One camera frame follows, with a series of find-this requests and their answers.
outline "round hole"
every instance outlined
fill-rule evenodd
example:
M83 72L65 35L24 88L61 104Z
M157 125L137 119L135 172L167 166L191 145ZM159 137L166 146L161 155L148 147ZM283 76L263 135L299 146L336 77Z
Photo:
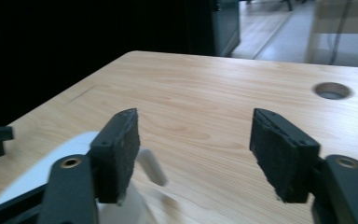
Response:
M78 158L70 158L68 160L65 160L61 163L61 167L62 168L72 168L72 167L75 167L77 166L79 163L81 163L81 160L78 159Z
M351 90L347 86L336 82L320 83L313 88L313 91L320 97L329 100L345 99L351 95Z
M354 160L348 159L348 158L338 158L337 159L338 164L340 164L341 166L345 166L347 168L357 168L357 163Z

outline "dark wall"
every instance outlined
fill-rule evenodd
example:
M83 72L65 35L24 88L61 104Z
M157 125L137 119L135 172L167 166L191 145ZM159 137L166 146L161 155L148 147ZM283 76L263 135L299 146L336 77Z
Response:
M213 55L213 46L192 49L188 32L198 29L189 28L186 7L183 0L0 0L0 126L129 51Z

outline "wooden table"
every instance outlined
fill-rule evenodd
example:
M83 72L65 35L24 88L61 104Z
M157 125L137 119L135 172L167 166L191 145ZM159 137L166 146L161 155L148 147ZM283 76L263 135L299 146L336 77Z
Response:
M312 91L322 82L353 94L324 99ZM312 223L312 197L277 201L249 150L255 107L311 135L321 157L358 160L358 68L134 51L10 124L0 192L55 147L133 107L142 145L170 181L157 186L135 167L132 179L158 223Z

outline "tiled floor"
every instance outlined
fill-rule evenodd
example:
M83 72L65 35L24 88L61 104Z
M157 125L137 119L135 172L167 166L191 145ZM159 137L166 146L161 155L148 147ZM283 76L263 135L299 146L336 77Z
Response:
M284 24L282 24L279 29L273 31L274 34L270 36L262 48L258 49L258 52L253 55L252 59L289 63L306 62L316 4L315 0L308 0L304 4L301 4L300 1L292 0L292 3L294 10L291 12L289 18L284 21ZM242 9L240 12L240 14L242 14L241 20L249 21L251 20L250 17L261 15L257 13L246 13L249 12L250 7L255 8L255 5L242 5L240 8L241 7L245 9ZM254 30L254 32L252 32L253 38L257 38L257 34L259 34L260 37L263 36L263 38L266 36L265 33L258 33L257 30ZM318 64L358 66L358 34L341 35L337 59L331 63L332 43L335 38L336 35L321 35L316 50L317 56L312 62ZM244 58L243 55L246 55L248 52L241 52L241 50L245 49L244 45L246 44L249 43L241 41L240 45L233 51L231 57Z

